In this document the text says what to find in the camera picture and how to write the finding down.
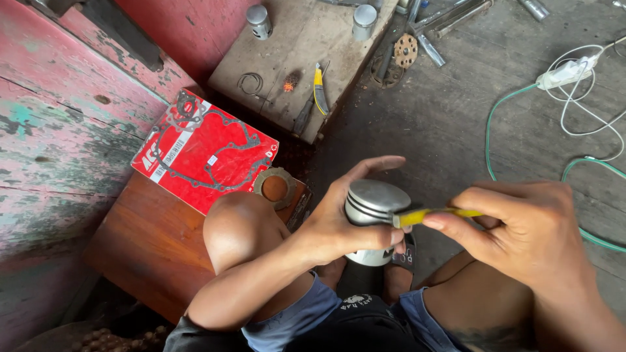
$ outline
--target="fingernail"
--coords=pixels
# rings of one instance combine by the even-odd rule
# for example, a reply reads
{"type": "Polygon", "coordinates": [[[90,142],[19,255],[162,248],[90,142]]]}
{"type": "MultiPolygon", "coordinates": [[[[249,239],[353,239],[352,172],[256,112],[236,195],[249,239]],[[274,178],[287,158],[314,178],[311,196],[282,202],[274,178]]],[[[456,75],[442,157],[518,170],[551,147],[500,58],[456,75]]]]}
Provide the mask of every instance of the fingernail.
{"type": "Polygon", "coordinates": [[[441,230],[443,229],[443,224],[436,221],[436,220],[424,220],[422,221],[422,224],[424,224],[425,226],[430,227],[431,229],[435,229],[435,230],[441,230]]]}
{"type": "Polygon", "coordinates": [[[391,231],[391,243],[390,246],[393,246],[400,242],[404,238],[404,231],[402,230],[393,230],[391,231]]]}

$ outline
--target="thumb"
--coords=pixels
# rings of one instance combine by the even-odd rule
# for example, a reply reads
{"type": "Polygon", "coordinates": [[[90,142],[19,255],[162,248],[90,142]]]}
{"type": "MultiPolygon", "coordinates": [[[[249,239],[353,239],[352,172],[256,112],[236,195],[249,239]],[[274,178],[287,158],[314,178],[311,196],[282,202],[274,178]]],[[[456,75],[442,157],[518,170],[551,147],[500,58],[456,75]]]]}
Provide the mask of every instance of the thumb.
{"type": "Polygon", "coordinates": [[[354,226],[350,237],[358,249],[384,249],[400,243],[404,239],[404,231],[390,225],[354,226]]]}
{"type": "Polygon", "coordinates": [[[481,254],[492,245],[486,233],[475,229],[463,218],[453,214],[442,212],[427,214],[422,224],[441,231],[467,249],[475,258],[483,257],[481,254]]]}

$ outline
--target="left hand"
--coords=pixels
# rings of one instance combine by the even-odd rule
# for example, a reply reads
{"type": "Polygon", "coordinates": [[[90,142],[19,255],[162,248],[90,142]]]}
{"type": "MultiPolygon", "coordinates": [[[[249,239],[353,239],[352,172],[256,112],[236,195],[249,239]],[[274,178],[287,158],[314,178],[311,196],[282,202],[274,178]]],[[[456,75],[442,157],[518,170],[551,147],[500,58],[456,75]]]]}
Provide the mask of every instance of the left hand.
{"type": "Polygon", "coordinates": [[[387,155],[365,159],[347,174],[336,180],[300,229],[287,240],[301,253],[310,265],[325,265],[361,249],[385,249],[394,245],[396,251],[404,253],[404,231],[391,225],[358,227],[350,224],[344,204],[350,183],[370,173],[398,168],[404,157],[387,155]]]}

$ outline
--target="white cable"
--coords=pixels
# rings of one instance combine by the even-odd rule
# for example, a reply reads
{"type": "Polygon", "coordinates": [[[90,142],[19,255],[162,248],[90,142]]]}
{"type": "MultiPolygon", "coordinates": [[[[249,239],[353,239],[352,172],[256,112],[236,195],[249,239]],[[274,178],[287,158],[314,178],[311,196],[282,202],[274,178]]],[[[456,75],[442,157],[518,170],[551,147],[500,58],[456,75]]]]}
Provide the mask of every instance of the white cable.
{"type": "MultiPolygon", "coordinates": [[[[598,52],[598,53],[595,55],[595,56],[596,56],[596,57],[598,57],[598,58],[600,57],[600,55],[602,55],[602,53],[603,53],[603,52],[604,52],[604,50],[605,50],[605,47],[603,47],[603,46],[601,46],[601,45],[591,44],[591,45],[583,45],[583,46],[580,46],[580,47],[578,47],[578,48],[576,48],[576,49],[573,49],[573,50],[568,51],[567,53],[565,53],[565,54],[561,55],[558,59],[556,59],[556,60],[555,60],[555,61],[554,61],[554,62],[550,65],[550,67],[548,67],[548,69],[546,70],[545,74],[543,75],[543,84],[544,84],[544,85],[546,85],[546,83],[547,83],[547,81],[546,81],[546,80],[547,80],[547,78],[548,78],[548,76],[549,76],[549,74],[548,74],[548,73],[549,73],[549,72],[553,69],[553,67],[554,67],[554,69],[556,69],[556,68],[557,68],[557,66],[558,66],[558,65],[560,65],[560,64],[561,64],[562,62],[564,62],[564,61],[568,61],[568,60],[576,60],[576,59],[574,59],[574,58],[567,58],[567,59],[563,59],[563,57],[565,57],[566,55],[568,55],[568,54],[570,54],[570,53],[573,53],[574,51],[578,51],[578,50],[581,50],[581,49],[586,49],[586,48],[597,48],[597,49],[599,49],[599,50],[600,50],[600,52],[598,52]]],[[[593,68],[591,68],[592,82],[591,82],[591,85],[589,86],[589,89],[587,89],[587,91],[585,92],[585,94],[583,94],[581,97],[576,98],[576,99],[573,99],[573,98],[572,98],[572,96],[573,96],[573,95],[574,95],[574,93],[576,92],[576,89],[578,88],[578,84],[582,81],[582,76],[583,76],[583,74],[584,74],[585,70],[587,69],[587,65],[589,65],[589,62],[588,62],[588,61],[585,63],[585,67],[583,68],[583,70],[581,70],[581,72],[580,72],[580,74],[579,74],[579,76],[578,76],[578,80],[575,82],[575,84],[574,84],[574,88],[572,88],[572,91],[571,91],[571,92],[567,93],[567,92],[563,89],[563,87],[562,87],[562,86],[559,86],[559,87],[558,87],[558,88],[559,88],[559,89],[563,92],[563,94],[567,95],[567,99],[557,98],[556,96],[554,96],[554,95],[552,94],[552,92],[550,92],[550,90],[546,90],[546,92],[547,92],[547,93],[548,93],[548,94],[549,94],[549,95],[550,95],[553,99],[558,100],[558,101],[564,101],[564,102],[565,102],[565,105],[563,106],[563,111],[561,112],[561,119],[560,119],[561,128],[563,129],[563,131],[565,131],[565,133],[567,133],[567,134],[569,134],[569,135],[571,135],[571,136],[586,136],[586,135],[591,135],[591,134],[593,134],[593,133],[597,133],[597,132],[599,132],[599,131],[602,131],[603,129],[605,129],[605,128],[607,128],[607,127],[608,127],[609,129],[611,129],[613,132],[615,132],[615,134],[616,134],[616,135],[617,135],[617,137],[620,139],[620,142],[621,142],[621,144],[622,144],[622,147],[621,147],[621,149],[620,149],[619,153],[617,153],[616,155],[614,155],[614,156],[612,156],[612,157],[610,157],[610,158],[605,158],[605,159],[600,159],[600,158],[597,158],[597,159],[598,159],[598,160],[600,160],[600,161],[603,161],[603,162],[608,162],[609,160],[613,160],[613,159],[615,159],[615,158],[619,157],[619,156],[623,153],[623,151],[624,151],[624,147],[625,147],[624,139],[622,138],[622,135],[621,135],[621,134],[620,134],[620,133],[619,133],[616,129],[614,129],[614,127],[612,126],[612,124],[613,124],[614,122],[616,122],[617,120],[621,119],[624,115],[626,115],[626,110],[625,110],[623,113],[621,113],[619,116],[615,117],[615,118],[614,118],[613,120],[611,120],[610,122],[606,122],[603,118],[601,118],[601,117],[599,117],[598,115],[596,115],[596,114],[592,113],[591,111],[589,111],[589,109],[585,108],[584,106],[582,106],[582,105],[578,102],[578,101],[579,101],[579,100],[581,100],[582,98],[585,98],[585,97],[586,97],[586,96],[587,96],[587,95],[591,92],[591,89],[592,89],[592,88],[593,88],[593,86],[595,85],[595,70],[594,70],[593,68]],[[574,132],[570,132],[569,130],[567,130],[567,128],[565,127],[565,124],[564,124],[564,120],[565,120],[565,112],[567,111],[567,106],[570,104],[570,102],[573,102],[573,103],[574,103],[574,104],[576,104],[578,107],[580,107],[582,110],[584,110],[585,112],[587,112],[589,115],[593,116],[593,117],[594,117],[594,118],[596,118],[597,120],[600,120],[600,121],[604,124],[604,126],[602,126],[602,127],[598,128],[598,129],[596,129],[596,130],[594,130],[594,131],[591,131],[591,132],[582,132],[582,133],[574,133],[574,132]]]]}

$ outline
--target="hand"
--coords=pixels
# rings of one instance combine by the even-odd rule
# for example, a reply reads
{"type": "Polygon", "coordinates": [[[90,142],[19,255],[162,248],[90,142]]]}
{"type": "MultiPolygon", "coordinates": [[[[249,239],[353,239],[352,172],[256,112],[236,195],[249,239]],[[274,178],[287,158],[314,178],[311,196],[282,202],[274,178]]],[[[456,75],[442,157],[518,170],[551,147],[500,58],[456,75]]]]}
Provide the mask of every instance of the hand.
{"type": "Polygon", "coordinates": [[[293,241],[301,257],[311,266],[328,264],[344,254],[360,249],[384,249],[399,244],[404,252],[404,231],[391,225],[358,227],[350,224],[344,204],[350,183],[377,171],[397,168],[404,157],[385,156],[365,159],[336,180],[300,229],[287,240],[293,241]]]}
{"type": "Polygon", "coordinates": [[[474,218],[485,230],[442,213],[428,214],[423,224],[456,240],[477,260],[533,290],[595,285],[567,184],[477,182],[450,205],[486,214],[474,218]]]}

